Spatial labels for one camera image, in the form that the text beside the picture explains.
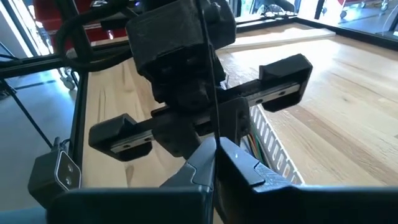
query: red machine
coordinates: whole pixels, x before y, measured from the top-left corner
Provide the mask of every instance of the red machine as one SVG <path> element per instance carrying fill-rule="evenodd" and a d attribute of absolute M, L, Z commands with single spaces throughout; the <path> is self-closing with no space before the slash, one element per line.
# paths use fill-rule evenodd
<path fill-rule="evenodd" d="M 61 26 L 61 15 L 53 0 L 33 0 L 36 20 L 43 23 L 44 29 L 51 37 L 52 45 L 55 46 L 55 34 Z M 92 0 L 76 0 L 75 4 L 80 13 L 90 10 Z M 100 22 L 85 25 L 85 30 L 90 42 L 112 39 L 126 36 L 124 29 L 103 30 Z"/>

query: wooden tabletop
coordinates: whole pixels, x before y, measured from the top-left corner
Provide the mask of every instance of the wooden tabletop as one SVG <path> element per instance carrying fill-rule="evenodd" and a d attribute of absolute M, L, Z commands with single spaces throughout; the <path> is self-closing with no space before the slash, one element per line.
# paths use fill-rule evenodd
<path fill-rule="evenodd" d="M 282 32 L 299 24 L 240 34 Z M 398 184 L 398 55 L 344 37 L 263 49 L 221 50 L 218 55 L 238 85 L 258 77 L 258 66 L 304 54 L 314 69 L 302 102 L 266 113 L 307 184 Z M 132 59 L 91 73 L 83 148 L 84 187 L 156 187 L 183 164 L 154 142 L 143 158 L 122 163 L 88 146 L 92 125 L 128 113 L 150 118 L 159 105 Z"/>

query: black metal frame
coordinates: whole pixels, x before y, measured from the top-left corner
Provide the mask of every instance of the black metal frame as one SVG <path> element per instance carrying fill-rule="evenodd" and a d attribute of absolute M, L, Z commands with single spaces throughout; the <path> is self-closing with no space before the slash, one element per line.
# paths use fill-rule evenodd
<path fill-rule="evenodd" d="M 317 7 L 317 13 L 315 13 L 315 16 L 320 13 L 322 9 L 322 7 L 320 6 L 323 6 L 323 2 L 324 0 L 318 1 L 319 7 Z M 70 16 L 76 14 L 76 8 L 74 6 L 73 0 L 57 0 L 57 5 L 62 11 L 63 19 L 67 19 Z M 302 19 L 299 17 L 287 17 L 285 19 L 269 19 L 266 17 L 262 17 L 250 21 L 240 20 L 239 22 L 237 22 L 237 33 L 248 32 L 258 29 L 266 29 L 291 23 L 299 23 L 314 28 L 326 28 L 332 30 L 333 32 L 336 32 L 337 35 L 383 47 L 385 49 L 398 51 L 398 41 L 396 40 L 387 39 L 385 37 L 381 37 L 380 35 L 368 34 L 356 30 L 332 26 L 320 21 Z M 85 52 L 84 49 L 91 49 L 91 47 L 86 34 L 84 32 L 81 32 L 82 29 L 80 29 L 79 32 L 74 33 L 74 38 L 72 38 L 76 52 L 78 54 L 78 57 L 80 58 L 103 58 L 105 55 L 112 55 L 116 52 L 120 52 L 121 49 L 126 49 L 129 47 L 128 41 L 123 41 L 92 47 L 92 53 L 90 50 L 88 52 Z M 1 78 L 10 78 L 55 69 L 63 66 L 65 66 L 65 64 L 62 62 L 60 57 L 57 54 L 53 54 L 22 59 L 18 63 L 10 62 L 10 65 L 8 67 L 0 68 L 0 74 Z M 69 155 L 81 168 L 83 159 L 83 135 L 85 128 L 88 73 L 85 71 L 78 71 L 78 73 L 80 75 L 80 81 L 73 116 Z"/>

